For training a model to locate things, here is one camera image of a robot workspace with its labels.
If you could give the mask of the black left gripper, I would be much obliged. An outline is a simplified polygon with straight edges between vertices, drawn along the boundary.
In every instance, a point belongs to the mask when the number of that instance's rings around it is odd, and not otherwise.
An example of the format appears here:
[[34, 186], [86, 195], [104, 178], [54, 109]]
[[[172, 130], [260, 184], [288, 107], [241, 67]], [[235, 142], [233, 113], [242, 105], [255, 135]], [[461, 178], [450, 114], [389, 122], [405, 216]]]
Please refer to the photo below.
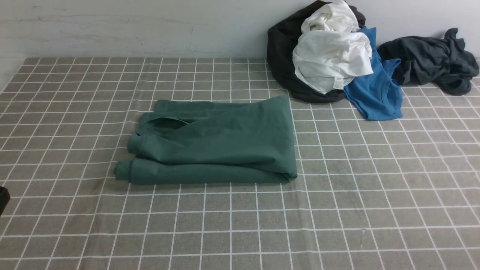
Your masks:
[[3, 214], [5, 208], [7, 207], [10, 201], [10, 193], [7, 188], [1, 186], [0, 187], [0, 215]]

